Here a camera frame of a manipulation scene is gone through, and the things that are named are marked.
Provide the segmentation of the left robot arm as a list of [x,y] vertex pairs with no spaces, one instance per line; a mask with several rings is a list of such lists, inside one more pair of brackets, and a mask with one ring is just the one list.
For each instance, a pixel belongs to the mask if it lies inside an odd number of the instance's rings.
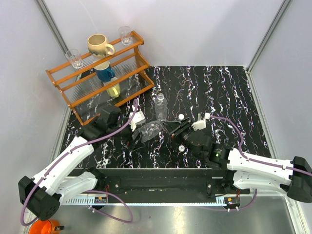
[[35,215],[35,220],[46,221],[62,204],[79,194],[106,192],[105,175],[95,168],[85,169],[73,179],[65,178],[103,141],[111,137],[129,139],[132,136],[133,119],[138,113],[137,100],[133,101],[133,111],[125,121],[120,112],[116,106],[102,109],[101,114],[83,126],[69,146],[48,166],[33,177],[24,176],[18,182],[22,226],[28,225],[24,221],[27,210]]

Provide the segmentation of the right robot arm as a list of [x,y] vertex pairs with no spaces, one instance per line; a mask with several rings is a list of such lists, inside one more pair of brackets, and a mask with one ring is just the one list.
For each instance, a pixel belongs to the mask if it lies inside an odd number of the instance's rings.
[[179,139],[205,166],[229,175],[221,181],[226,193],[261,189],[285,193],[299,202],[312,201],[312,168],[305,158],[274,159],[245,153],[241,147],[223,146],[204,133],[205,119],[168,121],[165,126],[171,138]]

